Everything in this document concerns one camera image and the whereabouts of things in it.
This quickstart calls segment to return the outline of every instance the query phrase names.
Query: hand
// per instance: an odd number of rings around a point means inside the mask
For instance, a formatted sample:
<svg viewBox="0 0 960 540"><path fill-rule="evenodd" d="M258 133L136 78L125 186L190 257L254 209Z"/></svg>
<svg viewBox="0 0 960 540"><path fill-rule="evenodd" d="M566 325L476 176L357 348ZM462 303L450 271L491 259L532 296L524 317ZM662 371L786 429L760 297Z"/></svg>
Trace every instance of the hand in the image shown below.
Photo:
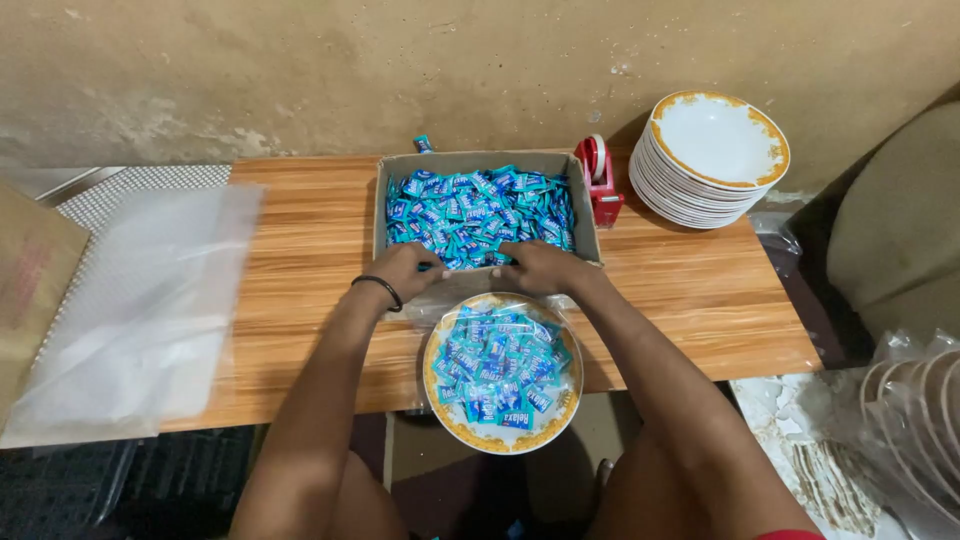
<svg viewBox="0 0 960 540"><path fill-rule="evenodd" d="M421 263L430 268L421 272L417 266ZM450 277L444 262L437 254L423 247L419 242L394 244L376 258L364 272L367 276L377 276L394 288L403 303L407 303L433 283ZM387 288L377 282L362 281L353 286L365 289L377 297L383 308L396 305L394 297Z"/></svg>
<svg viewBox="0 0 960 540"><path fill-rule="evenodd" d="M573 288L600 272L592 264L542 240L503 242L500 253L519 266L499 266L493 277L536 296L571 294Z"/></svg>

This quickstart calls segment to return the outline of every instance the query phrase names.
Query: beige wall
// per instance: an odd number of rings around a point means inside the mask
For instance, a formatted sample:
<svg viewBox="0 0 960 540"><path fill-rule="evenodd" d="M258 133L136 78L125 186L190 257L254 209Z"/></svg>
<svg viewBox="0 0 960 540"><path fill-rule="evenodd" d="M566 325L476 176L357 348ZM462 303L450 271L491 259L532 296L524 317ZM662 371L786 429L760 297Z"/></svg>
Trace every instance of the beige wall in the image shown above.
<svg viewBox="0 0 960 540"><path fill-rule="evenodd" d="M0 166L629 141L705 87L780 124L805 197L960 81L953 0L4 4Z"/></svg>

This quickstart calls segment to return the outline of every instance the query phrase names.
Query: cardboard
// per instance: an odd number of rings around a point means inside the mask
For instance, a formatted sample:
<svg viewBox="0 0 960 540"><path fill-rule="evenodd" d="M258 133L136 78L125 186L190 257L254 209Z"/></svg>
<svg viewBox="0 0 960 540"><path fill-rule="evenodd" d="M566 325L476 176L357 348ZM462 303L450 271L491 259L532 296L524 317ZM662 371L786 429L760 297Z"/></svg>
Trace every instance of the cardboard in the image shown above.
<svg viewBox="0 0 960 540"><path fill-rule="evenodd" d="M90 232L0 182L0 431Z"/></svg>
<svg viewBox="0 0 960 540"><path fill-rule="evenodd" d="M537 171L546 175L565 174L570 181L570 198L573 206L573 236L577 245L576 255L597 266L603 266L600 256L600 241L593 227L593 207L590 204L584 168L572 154L536 151L497 152L438 152L432 154L408 154L388 156L377 164L376 209L373 213L373 258L387 249L387 182L391 175L400 179L417 169L442 175L469 173L475 170L496 169L514 165L522 171ZM391 316L394 319L437 320L448 309L461 301L492 291L490 273L495 266L455 270L444 282L430 287L422 295L404 306L403 311Z"/></svg>

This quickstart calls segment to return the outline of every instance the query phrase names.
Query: wooden table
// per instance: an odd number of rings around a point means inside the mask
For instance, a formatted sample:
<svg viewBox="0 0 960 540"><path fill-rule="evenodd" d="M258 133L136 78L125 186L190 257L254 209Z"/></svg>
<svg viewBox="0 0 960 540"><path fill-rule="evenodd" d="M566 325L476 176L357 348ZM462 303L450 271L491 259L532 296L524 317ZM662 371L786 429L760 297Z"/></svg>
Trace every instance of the wooden table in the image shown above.
<svg viewBox="0 0 960 540"><path fill-rule="evenodd" d="M804 326L746 217L694 231L646 208L627 178L629 149L613 150L626 205L600 231L606 272L620 292L713 380L821 369ZM371 260L379 157L240 160L232 184L269 187L240 285L232 374L217 382L190 430L270 422L350 280ZM585 392L624 388L610 353L579 310ZM357 412L420 407L418 371L429 329L381 322L370 344Z"/></svg>

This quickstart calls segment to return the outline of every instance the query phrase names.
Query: tape roll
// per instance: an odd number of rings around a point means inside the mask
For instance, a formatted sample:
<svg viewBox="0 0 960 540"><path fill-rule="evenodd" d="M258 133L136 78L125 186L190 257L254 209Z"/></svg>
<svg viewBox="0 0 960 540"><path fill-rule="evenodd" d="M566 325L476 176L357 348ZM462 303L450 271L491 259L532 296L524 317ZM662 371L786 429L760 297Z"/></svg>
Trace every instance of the tape roll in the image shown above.
<svg viewBox="0 0 960 540"><path fill-rule="evenodd" d="M598 181L603 178L603 170L607 166L607 145L604 144L603 137L600 135L594 134L590 138L597 145L597 166L593 170L593 180Z"/></svg>

